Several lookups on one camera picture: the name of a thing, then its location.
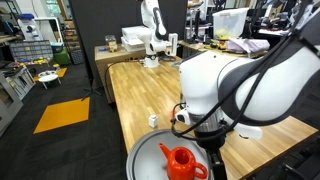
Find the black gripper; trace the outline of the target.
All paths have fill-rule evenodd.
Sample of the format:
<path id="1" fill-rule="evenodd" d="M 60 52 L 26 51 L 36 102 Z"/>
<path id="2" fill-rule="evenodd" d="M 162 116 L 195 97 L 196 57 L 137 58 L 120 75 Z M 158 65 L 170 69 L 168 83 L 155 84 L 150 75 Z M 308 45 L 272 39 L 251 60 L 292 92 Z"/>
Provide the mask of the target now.
<path id="1" fill-rule="evenodd" d="M 209 140 L 209 137 L 216 136 L 222 131 L 221 125 L 215 114 L 211 115 L 206 121 L 199 125 L 194 134 L 197 144 L 209 152 L 217 152 L 225 143 L 225 136 L 221 135 Z"/>

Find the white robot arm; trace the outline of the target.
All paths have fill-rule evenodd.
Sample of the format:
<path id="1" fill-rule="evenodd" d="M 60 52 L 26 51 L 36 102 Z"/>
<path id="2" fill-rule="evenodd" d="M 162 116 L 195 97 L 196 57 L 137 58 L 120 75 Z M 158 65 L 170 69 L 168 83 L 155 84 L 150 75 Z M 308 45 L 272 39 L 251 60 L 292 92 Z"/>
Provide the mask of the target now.
<path id="1" fill-rule="evenodd" d="M 289 116 L 307 84 L 319 75 L 320 14 L 300 13 L 296 26 L 257 60 L 197 54 L 180 65 L 193 140 L 207 150 L 238 124 L 268 126 Z"/>

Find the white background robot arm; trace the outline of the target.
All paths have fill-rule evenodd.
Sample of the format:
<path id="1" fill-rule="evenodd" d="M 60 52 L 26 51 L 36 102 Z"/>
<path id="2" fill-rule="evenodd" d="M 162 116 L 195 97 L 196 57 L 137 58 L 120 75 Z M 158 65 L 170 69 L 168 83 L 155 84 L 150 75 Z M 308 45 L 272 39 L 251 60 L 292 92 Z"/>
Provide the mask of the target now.
<path id="1" fill-rule="evenodd" d="M 156 68 L 159 66 L 158 52 L 171 57 L 177 54 L 178 34 L 166 30 L 158 0 L 138 1 L 141 3 L 142 23 L 146 27 L 138 34 L 145 46 L 144 66 Z"/>

